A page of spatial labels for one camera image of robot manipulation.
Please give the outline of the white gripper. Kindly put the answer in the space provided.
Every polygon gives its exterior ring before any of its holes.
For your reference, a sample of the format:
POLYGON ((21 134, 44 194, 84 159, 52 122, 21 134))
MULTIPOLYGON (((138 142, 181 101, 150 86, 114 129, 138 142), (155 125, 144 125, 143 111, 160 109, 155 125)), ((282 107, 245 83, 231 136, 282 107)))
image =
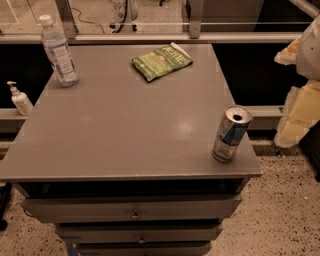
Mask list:
POLYGON ((320 120, 320 24, 311 23, 274 57, 282 65, 295 65, 297 73, 309 79, 301 88, 292 87, 286 97, 274 143, 290 148, 300 142, 320 120))

